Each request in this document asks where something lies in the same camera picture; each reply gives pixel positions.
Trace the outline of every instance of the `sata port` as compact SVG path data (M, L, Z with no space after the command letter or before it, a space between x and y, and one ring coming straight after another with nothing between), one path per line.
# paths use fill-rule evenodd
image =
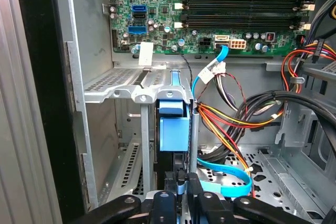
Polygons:
M146 13L147 6L145 5L132 5L132 12L134 13Z
M215 43L215 49L221 49L222 46L229 47L229 43Z
M146 18L145 13L133 13L133 18L144 19Z

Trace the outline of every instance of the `metal bracket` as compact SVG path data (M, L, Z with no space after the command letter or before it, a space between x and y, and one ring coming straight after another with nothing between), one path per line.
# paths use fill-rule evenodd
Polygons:
M304 84L306 80L304 79L304 77L291 77L290 78L290 83L293 84Z

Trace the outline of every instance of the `white connector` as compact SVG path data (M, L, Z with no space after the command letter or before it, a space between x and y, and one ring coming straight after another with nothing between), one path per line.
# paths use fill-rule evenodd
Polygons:
M224 61L220 62L218 65L216 65L211 72L216 75L220 73L225 73L226 72L226 63Z

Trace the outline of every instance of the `perforated metal plate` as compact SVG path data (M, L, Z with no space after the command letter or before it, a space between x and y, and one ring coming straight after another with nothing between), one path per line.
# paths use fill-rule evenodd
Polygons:
M320 223L320 220L312 219L311 214L308 214L301 204L309 204L312 207L310 209L312 212L316 212L323 216L323 213L318 206L312 200L310 200L310 202L299 202L293 195L289 195L287 187L279 180L278 176L274 175L274 171L269 169L268 163L265 164L266 160L262 153L258 153L253 149L244 148L241 152L247 164L254 168L253 182L256 198L305 220L313 223ZM234 154L229 154L226 159L227 165L233 165L243 169L242 164ZM236 187L244 184L242 180L233 175L217 173L210 169L198 168L197 174L201 180L220 183L226 186ZM294 180L290 174L286 173L286 176Z
M189 83L180 75L180 86L172 86L170 69L113 68L85 85L85 103L102 103L107 98L132 99L152 104L157 99L193 99Z

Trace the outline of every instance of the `capacitor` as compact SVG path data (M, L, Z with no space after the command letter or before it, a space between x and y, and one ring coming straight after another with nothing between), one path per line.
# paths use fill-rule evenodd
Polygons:
M177 49L178 49L178 48L177 48L177 45L172 45L171 48L172 48L173 51L177 51Z
M117 16L117 14L115 14L115 13L111 13L111 14L110 14L110 18L111 18L111 19L116 19L116 18L118 18L118 16Z
M178 40L178 45L179 45L180 47L183 47L183 46L185 45L185 41L184 41L184 39L179 39L179 40Z
M259 51L261 49L261 44L260 43L256 43L254 45L254 49L256 49L257 51Z
M111 7L110 7L110 12L111 12L111 13L116 13L116 12L117 12L117 9L116 9L114 6L111 6Z
M259 39L259 33L254 33L253 34L253 39Z
M263 46L262 51L267 52L268 51L268 46Z
M164 27L164 32L169 33L170 32L170 27L169 26Z
M250 33L246 33L246 34L245 34L245 38L246 38L246 39L251 39L251 38L252 38L252 34L250 34Z

